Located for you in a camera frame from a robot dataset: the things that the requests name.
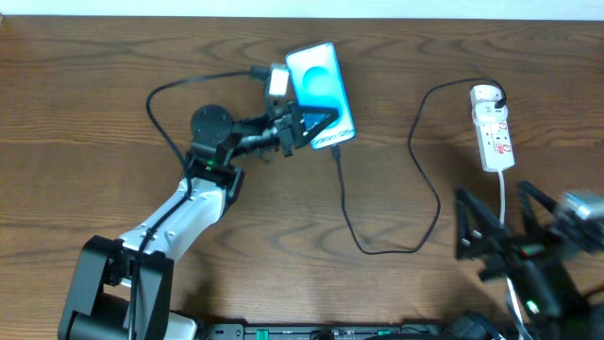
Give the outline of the blue Galaxy smartphone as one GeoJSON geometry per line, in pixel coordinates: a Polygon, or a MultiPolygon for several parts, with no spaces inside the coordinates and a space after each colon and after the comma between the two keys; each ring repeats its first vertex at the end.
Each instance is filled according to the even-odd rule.
{"type": "Polygon", "coordinates": [[[324,42],[291,52],[285,62],[301,106],[339,112],[335,121],[311,140],[310,146],[321,149],[353,139],[356,130],[334,43],[324,42]]]}

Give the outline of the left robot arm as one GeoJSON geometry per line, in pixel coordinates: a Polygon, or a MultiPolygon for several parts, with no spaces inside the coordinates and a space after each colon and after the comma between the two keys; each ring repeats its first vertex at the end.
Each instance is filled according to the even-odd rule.
{"type": "Polygon", "coordinates": [[[231,160],[279,148],[285,156],[338,120],[340,110],[272,104],[236,121],[218,105],[192,116],[192,145],[175,192],[116,239],[82,248],[58,329],[60,339],[200,339],[201,322],[170,308],[174,268],[197,237],[221,219],[243,184],[231,160]]]}

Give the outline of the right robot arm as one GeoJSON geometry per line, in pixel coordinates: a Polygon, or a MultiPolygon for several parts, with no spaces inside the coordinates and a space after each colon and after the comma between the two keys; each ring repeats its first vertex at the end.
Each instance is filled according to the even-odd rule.
{"type": "Polygon", "coordinates": [[[482,281],[506,278],[543,339],[600,339],[603,306],[590,302],[563,262],[603,249],[603,198],[567,192],[560,200],[518,184],[525,231],[512,234],[466,189],[455,192],[459,260],[481,259],[482,281]]]}

